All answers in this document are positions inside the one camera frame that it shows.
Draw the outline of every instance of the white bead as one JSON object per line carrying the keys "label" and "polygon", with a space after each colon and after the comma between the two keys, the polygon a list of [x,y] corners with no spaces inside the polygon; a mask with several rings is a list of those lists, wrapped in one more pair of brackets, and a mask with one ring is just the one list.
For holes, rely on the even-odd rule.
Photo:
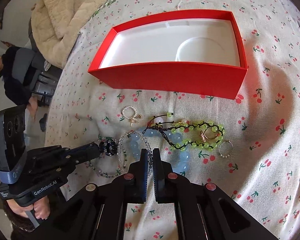
{"label": "white bead", "polygon": [[162,117],[157,117],[153,120],[153,123],[156,124],[156,123],[163,123],[163,118]]}

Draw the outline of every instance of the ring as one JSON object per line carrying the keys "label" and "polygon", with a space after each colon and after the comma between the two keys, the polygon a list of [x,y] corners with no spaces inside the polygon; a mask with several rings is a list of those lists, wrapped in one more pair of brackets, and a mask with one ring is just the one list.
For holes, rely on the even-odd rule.
{"label": "ring", "polygon": [[203,132],[203,136],[205,137],[205,138],[207,138],[207,139],[209,139],[209,140],[213,140],[213,139],[215,139],[215,138],[217,138],[218,137],[218,132],[214,132],[214,133],[216,133],[216,136],[215,137],[213,137],[213,138],[209,138],[208,136],[206,136],[206,131],[209,129],[209,127],[206,129],[206,130],[204,130],[204,132]]}
{"label": "ring", "polygon": [[[231,152],[228,154],[228,155],[224,155],[224,154],[222,154],[221,152],[220,152],[220,147],[221,147],[221,145],[223,145],[224,143],[230,143],[230,145],[231,145]],[[221,143],[220,144],[220,146],[219,146],[219,148],[218,148],[218,152],[219,152],[219,155],[222,157],[222,158],[228,158],[229,156],[230,156],[230,154],[232,153],[232,151],[233,151],[233,145],[232,145],[232,143],[229,141],[229,140],[226,140],[226,141],[224,141],[223,143]]]}
{"label": "ring", "polygon": [[[124,111],[127,110],[128,108],[131,108],[131,109],[134,111],[134,114],[133,114],[132,117],[127,117],[127,116],[124,114]],[[138,119],[141,118],[141,115],[138,114],[137,110],[136,110],[133,106],[126,106],[124,109],[122,109],[121,114],[122,114],[122,116],[123,116],[125,119],[130,120],[130,122],[131,122],[130,126],[132,126],[132,123],[138,122],[138,121],[137,121],[137,118],[138,118]]]}

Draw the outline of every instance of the black beaded ball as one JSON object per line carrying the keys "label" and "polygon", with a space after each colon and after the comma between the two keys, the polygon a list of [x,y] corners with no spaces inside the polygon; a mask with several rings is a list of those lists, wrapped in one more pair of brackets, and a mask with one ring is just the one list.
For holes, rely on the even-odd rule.
{"label": "black beaded ball", "polygon": [[105,153],[107,156],[113,156],[117,153],[117,145],[113,140],[107,140],[105,142],[100,142],[99,150],[100,153]]}

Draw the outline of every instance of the red box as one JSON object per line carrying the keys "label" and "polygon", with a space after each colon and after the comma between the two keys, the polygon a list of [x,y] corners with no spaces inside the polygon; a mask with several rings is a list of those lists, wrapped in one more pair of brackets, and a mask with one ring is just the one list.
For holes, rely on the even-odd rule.
{"label": "red box", "polygon": [[[108,49],[120,32],[163,21],[199,18],[220,19],[231,22],[240,66],[163,61],[100,68]],[[242,38],[232,12],[196,9],[154,14],[113,27],[101,44],[88,72],[115,89],[178,91],[234,99],[247,70]]]}

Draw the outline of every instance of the camera lens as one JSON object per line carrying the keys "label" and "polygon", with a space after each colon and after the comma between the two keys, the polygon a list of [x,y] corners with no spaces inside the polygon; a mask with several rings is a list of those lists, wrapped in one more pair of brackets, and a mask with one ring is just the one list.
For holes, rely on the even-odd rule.
{"label": "camera lens", "polygon": [[16,116],[14,119],[14,130],[17,133],[19,131],[20,128],[20,119],[19,116]]}
{"label": "camera lens", "polygon": [[9,137],[12,136],[12,131],[13,131],[13,125],[12,125],[12,122],[8,122],[8,125],[7,125],[7,134]]}

